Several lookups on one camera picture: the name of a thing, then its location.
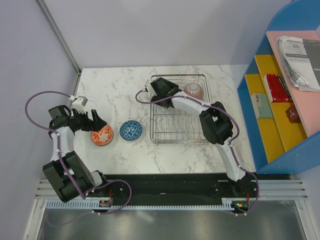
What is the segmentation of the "leaf pattern bowl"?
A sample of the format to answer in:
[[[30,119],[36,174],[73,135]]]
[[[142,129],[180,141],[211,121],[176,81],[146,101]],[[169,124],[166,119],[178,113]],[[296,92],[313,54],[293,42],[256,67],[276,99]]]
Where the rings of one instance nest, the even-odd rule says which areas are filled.
[[[203,92],[203,88],[201,87],[200,84],[198,83],[189,83],[184,87],[184,92],[191,96],[194,97],[198,100],[201,100],[204,92]]]

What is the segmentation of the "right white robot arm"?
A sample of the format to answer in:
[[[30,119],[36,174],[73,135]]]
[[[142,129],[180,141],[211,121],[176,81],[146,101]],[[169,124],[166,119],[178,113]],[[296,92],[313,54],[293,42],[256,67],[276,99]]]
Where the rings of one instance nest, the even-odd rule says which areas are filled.
[[[240,129],[222,103],[219,101],[209,103],[192,97],[182,91],[177,84],[162,77],[148,81],[145,90],[152,94],[152,104],[182,110],[199,118],[205,139],[218,149],[227,177],[232,181],[229,184],[230,193],[235,197],[242,196],[247,191],[247,185],[243,181],[247,172],[232,145],[235,139],[233,127],[236,127],[237,133]]]

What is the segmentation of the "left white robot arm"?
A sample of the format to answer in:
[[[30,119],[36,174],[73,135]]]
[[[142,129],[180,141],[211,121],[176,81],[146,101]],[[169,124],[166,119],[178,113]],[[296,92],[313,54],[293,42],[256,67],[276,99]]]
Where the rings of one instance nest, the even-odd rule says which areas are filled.
[[[59,199],[67,203],[74,198],[93,191],[99,197],[106,196],[110,185],[99,170],[90,171],[74,150],[77,131],[99,131],[107,125],[95,109],[80,113],[65,105],[51,108],[49,111],[49,136],[53,140],[53,154],[49,163],[42,167],[43,173]]]

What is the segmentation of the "blue triangle pattern bowl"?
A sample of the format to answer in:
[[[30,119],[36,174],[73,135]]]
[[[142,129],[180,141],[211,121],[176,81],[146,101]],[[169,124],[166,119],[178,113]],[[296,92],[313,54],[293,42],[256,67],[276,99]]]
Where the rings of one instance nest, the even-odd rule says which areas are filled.
[[[128,120],[124,122],[119,129],[119,134],[125,141],[135,141],[143,133],[142,125],[136,120]]]

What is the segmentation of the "orange floral bowl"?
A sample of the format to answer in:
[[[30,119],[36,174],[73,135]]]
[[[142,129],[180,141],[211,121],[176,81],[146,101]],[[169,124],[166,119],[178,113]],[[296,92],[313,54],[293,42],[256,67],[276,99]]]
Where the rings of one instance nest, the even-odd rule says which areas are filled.
[[[110,125],[105,125],[99,131],[92,131],[90,134],[90,139],[96,146],[108,145],[114,137],[114,131]]]

